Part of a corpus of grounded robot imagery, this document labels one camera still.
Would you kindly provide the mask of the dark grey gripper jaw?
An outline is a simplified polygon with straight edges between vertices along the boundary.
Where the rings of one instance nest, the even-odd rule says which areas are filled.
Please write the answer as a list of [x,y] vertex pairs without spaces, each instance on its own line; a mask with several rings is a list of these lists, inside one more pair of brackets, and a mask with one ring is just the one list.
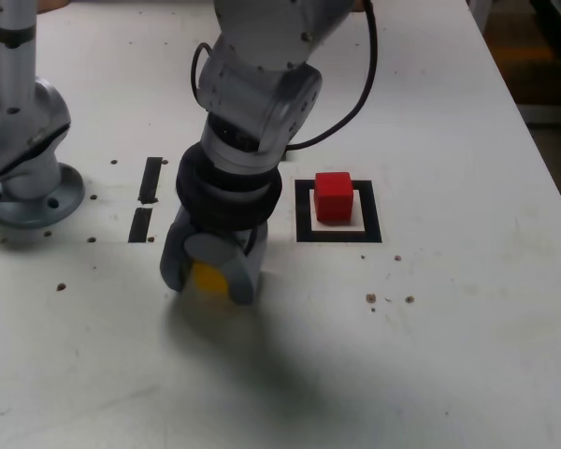
[[165,284],[176,292],[181,292],[189,278],[192,259],[185,251],[185,241],[196,233],[191,214],[179,210],[166,234],[160,261],[160,272]]

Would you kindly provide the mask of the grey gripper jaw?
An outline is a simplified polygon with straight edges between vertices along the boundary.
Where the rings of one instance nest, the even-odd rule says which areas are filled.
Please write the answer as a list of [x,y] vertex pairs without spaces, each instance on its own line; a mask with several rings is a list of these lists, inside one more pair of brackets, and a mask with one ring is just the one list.
[[237,305],[250,305],[257,297],[267,243],[267,223],[254,231],[222,237],[194,234],[185,241],[192,259],[191,273],[204,293],[222,295]]

